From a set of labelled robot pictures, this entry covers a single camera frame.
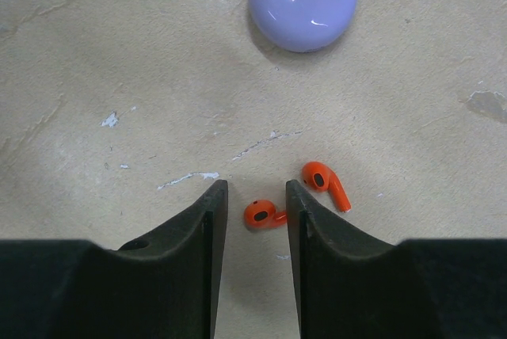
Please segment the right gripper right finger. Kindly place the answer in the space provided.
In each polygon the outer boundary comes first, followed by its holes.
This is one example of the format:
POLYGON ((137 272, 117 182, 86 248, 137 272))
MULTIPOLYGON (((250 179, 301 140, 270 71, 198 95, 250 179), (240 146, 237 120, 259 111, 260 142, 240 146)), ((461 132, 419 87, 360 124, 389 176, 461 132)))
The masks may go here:
POLYGON ((506 242, 408 239, 391 245, 286 184, 303 338, 503 338, 506 242))

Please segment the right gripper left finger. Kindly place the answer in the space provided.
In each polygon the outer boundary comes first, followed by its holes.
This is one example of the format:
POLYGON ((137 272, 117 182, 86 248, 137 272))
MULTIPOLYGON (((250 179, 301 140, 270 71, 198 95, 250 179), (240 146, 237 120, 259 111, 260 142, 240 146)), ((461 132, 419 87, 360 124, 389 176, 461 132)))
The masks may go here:
POLYGON ((116 250, 87 240, 2 241, 2 337, 213 337, 227 213, 228 184, 218 180, 116 250))

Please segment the orange earbud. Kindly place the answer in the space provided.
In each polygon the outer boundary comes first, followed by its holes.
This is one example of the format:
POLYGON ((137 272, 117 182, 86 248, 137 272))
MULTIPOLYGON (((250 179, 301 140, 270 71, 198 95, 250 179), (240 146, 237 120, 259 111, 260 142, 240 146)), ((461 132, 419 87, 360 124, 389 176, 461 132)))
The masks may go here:
POLYGON ((270 200, 255 200, 243 212, 243 221, 249 230, 267 230, 282 227, 288 221, 287 212, 278 210, 270 200))
POLYGON ((351 203, 337 174, 322 162, 308 162, 302 168, 303 183, 316 192, 328 192, 338 211, 351 210, 351 203))

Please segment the purple earbud charging case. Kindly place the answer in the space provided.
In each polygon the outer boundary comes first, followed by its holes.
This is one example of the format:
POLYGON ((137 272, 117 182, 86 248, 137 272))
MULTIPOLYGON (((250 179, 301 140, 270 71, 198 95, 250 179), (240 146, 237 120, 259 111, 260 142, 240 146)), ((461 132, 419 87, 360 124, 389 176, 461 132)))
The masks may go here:
POLYGON ((277 47, 306 53, 331 45, 352 22, 357 0, 248 0, 250 16, 277 47))

